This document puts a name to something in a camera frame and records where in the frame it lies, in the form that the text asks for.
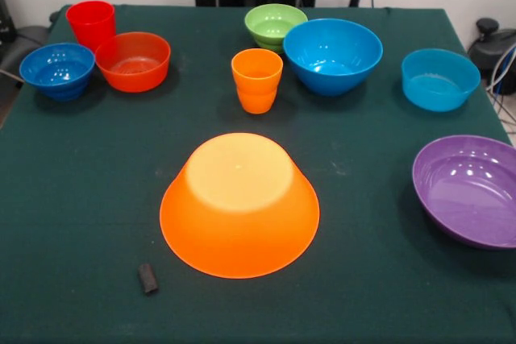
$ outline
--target small blue bowl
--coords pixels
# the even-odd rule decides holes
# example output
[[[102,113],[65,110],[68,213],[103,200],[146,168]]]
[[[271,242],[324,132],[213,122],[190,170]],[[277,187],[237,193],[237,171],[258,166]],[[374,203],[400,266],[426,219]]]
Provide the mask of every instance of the small blue bowl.
[[[406,97],[433,112],[457,109],[481,83],[472,61],[440,48],[411,52],[403,60],[402,75]]]
[[[49,44],[26,56],[19,73],[41,93],[63,102],[84,92],[94,65],[95,55],[80,44]]]

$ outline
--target blue bowl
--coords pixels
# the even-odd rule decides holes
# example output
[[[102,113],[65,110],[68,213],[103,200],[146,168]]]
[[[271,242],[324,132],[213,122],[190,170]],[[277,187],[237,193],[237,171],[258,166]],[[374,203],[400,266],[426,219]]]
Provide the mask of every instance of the blue bowl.
[[[302,83],[323,96],[336,96],[360,84],[383,54],[372,31],[343,19],[299,24],[286,35],[283,48]]]
[[[49,44],[22,61],[22,78],[56,101],[79,97],[89,82],[95,55],[80,44]]]
[[[465,56],[425,48],[402,63],[403,93],[415,105],[434,112],[454,110],[481,83],[478,68]]]

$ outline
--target green cloth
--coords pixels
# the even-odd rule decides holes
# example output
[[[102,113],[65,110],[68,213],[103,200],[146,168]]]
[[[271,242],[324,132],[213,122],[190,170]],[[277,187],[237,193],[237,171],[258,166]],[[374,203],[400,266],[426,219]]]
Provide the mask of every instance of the green cloth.
[[[0,132],[0,342],[491,343],[516,340],[516,254],[439,231],[411,181],[416,153],[456,134],[507,141],[483,90],[435,114],[402,93],[400,65],[427,47],[464,52],[442,10],[309,9],[384,44],[377,69],[318,97],[285,69],[265,115],[243,112],[230,61],[254,44],[246,9],[117,7],[118,31],[173,48],[169,77],[119,93],[96,74],[53,102],[24,86]],[[52,42],[73,41],[61,13]],[[179,260],[160,232],[164,191],[189,154],[232,131],[277,141],[314,186],[318,233],[287,268],[224,280]],[[145,296],[136,269],[160,284]]]

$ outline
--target large blue bowl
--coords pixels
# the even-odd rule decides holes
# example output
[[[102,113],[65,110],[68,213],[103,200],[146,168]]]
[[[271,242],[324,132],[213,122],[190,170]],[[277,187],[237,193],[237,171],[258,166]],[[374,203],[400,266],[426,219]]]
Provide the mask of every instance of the large blue bowl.
[[[323,96],[354,88],[380,62],[383,47],[368,28],[343,19],[315,19],[297,25],[283,41],[294,72]]]

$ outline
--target green bowl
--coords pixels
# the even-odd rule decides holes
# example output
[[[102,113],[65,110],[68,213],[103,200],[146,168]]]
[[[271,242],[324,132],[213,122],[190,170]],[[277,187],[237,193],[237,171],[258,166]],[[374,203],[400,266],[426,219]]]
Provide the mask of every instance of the green bowl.
[[[283,52],[283,39],[294,26],[306,22],[305,13],[286,4],[264,4],[250,10],[244,18],[258,46]]]

